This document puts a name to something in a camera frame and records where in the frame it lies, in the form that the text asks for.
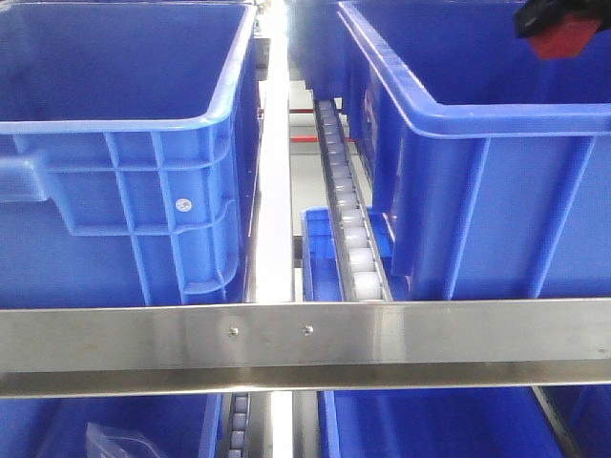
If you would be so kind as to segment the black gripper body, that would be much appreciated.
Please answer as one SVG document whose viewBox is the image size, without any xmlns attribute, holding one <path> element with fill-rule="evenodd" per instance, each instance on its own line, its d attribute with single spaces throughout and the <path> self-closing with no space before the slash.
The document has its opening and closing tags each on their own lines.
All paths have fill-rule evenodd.
<svg viewBox="0 0 611 458">
<path fill-rule="evenodd" d="M 596 32 L 610 28 L 609 0 L 530 0 L 514 13 L 516 37 L 531 37 L 556 25 L 569 13 L 601 20 Z"/>
</svg>

